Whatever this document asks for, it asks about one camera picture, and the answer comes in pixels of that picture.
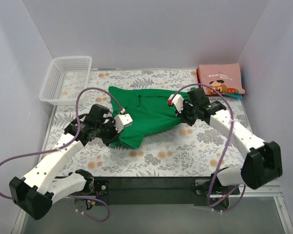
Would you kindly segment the green t shirt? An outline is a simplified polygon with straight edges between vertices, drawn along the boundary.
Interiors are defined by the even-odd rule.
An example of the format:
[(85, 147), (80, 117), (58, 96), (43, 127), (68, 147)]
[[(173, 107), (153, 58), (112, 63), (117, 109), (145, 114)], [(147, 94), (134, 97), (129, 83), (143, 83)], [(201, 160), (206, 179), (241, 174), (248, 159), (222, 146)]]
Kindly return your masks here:
[(122, 145), (139, 148), (146, 136), (169, 130), (181, 123), (175, 109), (168, 106), (168, 99), (175, 91), (162, 89), (124, 90), (114, 86), (108, 88), (133, 120), (124, 128), (113, 146)]

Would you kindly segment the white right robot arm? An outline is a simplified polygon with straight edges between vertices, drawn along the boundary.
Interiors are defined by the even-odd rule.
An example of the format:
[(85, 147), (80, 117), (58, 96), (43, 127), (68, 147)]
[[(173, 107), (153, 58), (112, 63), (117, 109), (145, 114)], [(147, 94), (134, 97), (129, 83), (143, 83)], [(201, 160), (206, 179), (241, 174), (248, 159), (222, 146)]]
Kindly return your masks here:
[(221, 194), (231, 185), (247, 185), (257, 189), (282, 176), (280, 146), (255, 136), (231, 117), (228, 108), (219, 101), (209, 101), (203, 88), (189, 91), (188, 99), (171, 95), (169, 104), (176, 108), (176, 116), (192, 126), (197, 120), (218, 130), (238, 149), (244, 158), (241, 167), (221, 169), (211, 181), (211, 189)]

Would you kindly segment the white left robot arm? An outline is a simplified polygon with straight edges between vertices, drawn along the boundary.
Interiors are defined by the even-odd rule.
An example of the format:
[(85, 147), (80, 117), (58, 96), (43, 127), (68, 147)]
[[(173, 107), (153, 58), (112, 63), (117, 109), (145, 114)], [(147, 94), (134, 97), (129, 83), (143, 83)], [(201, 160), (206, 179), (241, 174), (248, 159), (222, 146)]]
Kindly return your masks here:
[(99, 138), (109, 146), (133, 122), (125, 110), (115, 117), (109, 117), (109, 112), (108, 108), (94, 104), (89, 113), (70, 122), (51, 153), (22, 178), (14, 177), (9, 182), (13, 202), (33, 219), (39, 220), (55, 202), (69, 195), (99, 195), (101, 192), (94, 176), (86, 170), (76, 170), (59, 180), (55, 178), (89, 142)]

